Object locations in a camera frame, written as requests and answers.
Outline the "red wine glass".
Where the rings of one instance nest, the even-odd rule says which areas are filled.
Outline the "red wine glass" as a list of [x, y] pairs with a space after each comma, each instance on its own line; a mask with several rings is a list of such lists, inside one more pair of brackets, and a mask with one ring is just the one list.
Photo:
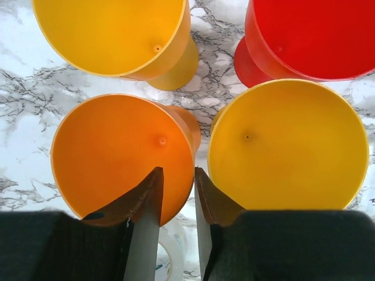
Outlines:
[[248, 86], [374, 72], [373, 1], [250, 1], [234, 68]]

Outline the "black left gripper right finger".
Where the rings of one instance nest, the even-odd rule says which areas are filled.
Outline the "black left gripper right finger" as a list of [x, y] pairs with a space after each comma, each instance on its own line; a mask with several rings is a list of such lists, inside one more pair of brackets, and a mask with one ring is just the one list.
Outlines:
[[202, 280], [373, 280], [374, 222], [359, 211], [247, 211], [195, 170]]

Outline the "yellow wine glass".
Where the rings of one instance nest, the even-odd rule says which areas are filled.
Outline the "yellow wine glass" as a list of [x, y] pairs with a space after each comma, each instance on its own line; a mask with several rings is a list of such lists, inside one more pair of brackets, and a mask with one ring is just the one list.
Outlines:
[[361, 188], [369, 141], [352, 106], [307, 80], [256, 85], [213, 120], [212, 182], [247, 210], [342, 210]]
[[196, 74], [188, 1], [33, 1], [39, 27], [68, 63], [172, 91]]

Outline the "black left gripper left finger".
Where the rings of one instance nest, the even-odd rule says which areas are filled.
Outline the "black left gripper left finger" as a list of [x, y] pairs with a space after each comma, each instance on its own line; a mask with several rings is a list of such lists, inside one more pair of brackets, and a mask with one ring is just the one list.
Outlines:
[[1, 212], [2, 280], [153, 280], [163, 170], [75, 219], [61, 211]]

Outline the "orange wine glass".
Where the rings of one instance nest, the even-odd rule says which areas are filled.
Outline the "orange wine glass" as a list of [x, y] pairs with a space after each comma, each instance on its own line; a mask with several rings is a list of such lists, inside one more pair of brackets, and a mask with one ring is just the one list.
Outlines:
[[161, 225], [187, 202], [194, 178], [200, 126], [188, 110], [125, 94], [86, 100], [60, 123], [52, 142], [56, 186], [79, 218], [163, 170]]

